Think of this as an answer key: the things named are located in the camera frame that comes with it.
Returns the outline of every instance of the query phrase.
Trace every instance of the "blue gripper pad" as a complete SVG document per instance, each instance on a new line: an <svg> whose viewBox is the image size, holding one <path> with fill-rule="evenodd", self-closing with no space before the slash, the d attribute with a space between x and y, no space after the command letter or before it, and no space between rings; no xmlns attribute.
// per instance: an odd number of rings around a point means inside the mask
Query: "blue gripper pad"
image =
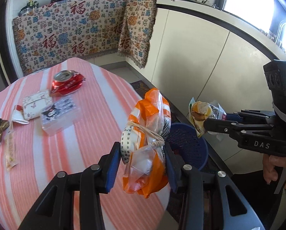
<svg viewBox="0 0 286 230"><path fill-rule="evenodd" d="M106 165L109 165L107 171L107 180L105 185L105 190L107 191L107 193L109 193L114 186L118 166L120 165L120 160L121 160L120 143L115 142L106 162Z"/></svg>
<svg viewBox="0 0 286 230"><path fill-rule="evenodd" d="M173 167L171 159L167 158L169 155L168 155L166 148L164 148L164 153L166 156L165 158L166 175L168 177L171 189L173 190L174 193L176 193L177 192L177 181L176 181L174 167Z"/></svg>

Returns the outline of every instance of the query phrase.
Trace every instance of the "human hand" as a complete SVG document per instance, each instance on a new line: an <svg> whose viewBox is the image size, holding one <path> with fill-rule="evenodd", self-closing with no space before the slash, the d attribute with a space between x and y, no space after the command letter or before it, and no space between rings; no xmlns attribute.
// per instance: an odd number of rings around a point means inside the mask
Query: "human hand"
<svg viewBox="0 0 286 230"><path fill-rule="evenodd" d="M278 156L269 156L267 154L263 154L262 159L263 165L263 178L270 184L271 181L276 181L278 179L278 174L274 169L275 166L286 168L286 157L278 157Z"/></svg>

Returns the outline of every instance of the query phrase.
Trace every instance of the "snack wrapper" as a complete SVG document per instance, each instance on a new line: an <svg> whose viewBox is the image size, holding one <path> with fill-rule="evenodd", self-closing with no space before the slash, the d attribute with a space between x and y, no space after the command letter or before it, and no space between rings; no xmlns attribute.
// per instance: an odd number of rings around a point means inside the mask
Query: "snack wrapper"
<svg viewBox="0 0 286 230"><path fill-rule="evenodd" d="M165 139L171 127L169 103L158 89L153 88L136 104L128 121ZM127 125L122 132L121 155L126 164L123 189L126 193L137 192L148 198L168 183L163 146L155 146L155 143L154 137L138 127Z"/></svg>
<svg viewBox="0 0 286 230"><path fill-rule="evenodd" d="M15 159L14 132L10 131L5 136L5 162L7 171L10 171L18 162Z"/></svg>
<svg viewBox="0 0 286 230"><path fill-rule="evenodd" d="M207 118L226 120L227 115L224 109L215 100L211 103L205 103L201 101L195 102L194 98L192 98L189 103L189 120L194 125L197 136L199 138L206 132L204 128L204 121ZM215 134L216 137L219 139L218 133L210 133Z"/></svg>

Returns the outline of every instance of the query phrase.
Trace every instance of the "red packaging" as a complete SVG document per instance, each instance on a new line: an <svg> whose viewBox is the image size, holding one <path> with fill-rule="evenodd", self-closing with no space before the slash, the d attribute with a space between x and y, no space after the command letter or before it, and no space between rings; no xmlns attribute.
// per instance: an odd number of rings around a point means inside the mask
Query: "red packaging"
<svg viewBox="0 0 286 230"><path fill-rule="evenodd" d="M73 70L63 70L54 76L51 86L51 94L60 93L67 95L79 89L85 81L85 77Z"/></svg>

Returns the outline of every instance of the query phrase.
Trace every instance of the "kitchen counter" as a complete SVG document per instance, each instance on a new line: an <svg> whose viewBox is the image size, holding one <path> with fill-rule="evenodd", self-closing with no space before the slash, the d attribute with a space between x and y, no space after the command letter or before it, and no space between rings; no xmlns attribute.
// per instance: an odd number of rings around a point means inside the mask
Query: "kitchen counter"
<svg viewBox="0 0 286 230"><path fill-rule="evenodd" d="M219 24L219 23L215 22L214 19L217 21L220 21L220 23L221 22L226 23L230 27L232 28L234 27L235 29L240 30L243 33L245 33L243 34L243 36L241 35L239 36L244 38L246 41L248 41L255 47L257 47L256 44L259 43L260 45L262 45L263 48L265 48L265 50L270 51L274 55L274 58L277 58L280 60L286 60L286 54L273 41L267 38L264 34L262 34L257 28L255 28L250 23L226 11L215 9L206 4L184 1L184 0L157 0L157 5L160 8L166 8L166 9L170 9L171 7L171 9L175 11L179 11L179 8L186 9L189 11L195 11L195 12L200 13L203 19L206 19L206 16L208 16L209 18L207 18L207 20L214 22L216 24Z"/></svg>

